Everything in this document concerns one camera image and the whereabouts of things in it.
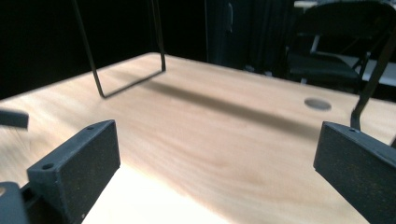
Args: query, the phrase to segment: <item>wooden table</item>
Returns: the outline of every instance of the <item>wooden table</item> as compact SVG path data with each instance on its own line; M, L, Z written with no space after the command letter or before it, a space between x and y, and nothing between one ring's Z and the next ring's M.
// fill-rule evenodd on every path
M323 120L348 125L358 98L167 56L167 72L103 100L91 74L0 102L29 131L0 128L0 181L84 127L117 122L121 168L84 223L365 223L313 168ZM158 54L100 70L105 91L160 68ZM307 107L309 97L332 109ZM372 100L362 130L384 143L396 105Z

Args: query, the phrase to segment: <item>chair backrest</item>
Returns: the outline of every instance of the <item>chair backrest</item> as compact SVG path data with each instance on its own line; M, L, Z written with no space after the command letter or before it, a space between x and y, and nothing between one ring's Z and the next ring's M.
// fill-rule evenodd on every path
M309 8L295 23L299 35L373 38L396 22L395 9L378 1L335 2Z

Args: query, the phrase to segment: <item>black chair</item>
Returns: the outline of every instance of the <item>black chair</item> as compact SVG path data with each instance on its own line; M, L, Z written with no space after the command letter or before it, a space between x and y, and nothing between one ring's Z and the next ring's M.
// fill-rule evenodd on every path
M395 18L391 5L376 1L309 8L295 22L286 47L287 78L347 85L357 92L372 51L389 35ZM319 48L319 40L326 41L331 53ZM353 66L337 57L349 51L358 54Z

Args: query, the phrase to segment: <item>table surface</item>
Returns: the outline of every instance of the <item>table surface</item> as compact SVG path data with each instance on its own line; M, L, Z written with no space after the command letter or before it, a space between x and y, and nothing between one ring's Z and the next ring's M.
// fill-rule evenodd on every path
M366 223L313 168L323 120L348 125L357 96L166 56L163 75L103 100L85 74L0 102L0 181L90 124L114 119L121 168L84 223ZM99 71L105 91L160 69L156 53ZM318 98L319 111L304 104ZM396 105L371 100L365 133L388 144Z

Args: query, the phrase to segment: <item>round hole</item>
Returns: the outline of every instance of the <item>round hole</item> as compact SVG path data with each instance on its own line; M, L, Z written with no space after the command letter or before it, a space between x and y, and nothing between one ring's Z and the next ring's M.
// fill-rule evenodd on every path
M45 164L45 165L43 165L43 167L41 167L43 170L48 170L48 169L50 169L50 168L52 168L53 167L53 163L48 163L48 164Z
M0 197L6 193L6 188L0 187Z
M356 129L349 129L349 131L350 131L350 132L353 132L353 133L360 133L360 131L359 131L359 130L356 130Z
M332 109L332 105L329 104L328 102L326 102L324 100L315 99L315 98L307 98L307 99L305 99L304 103L308 107L316 109L316 110L326 111L326 110Z

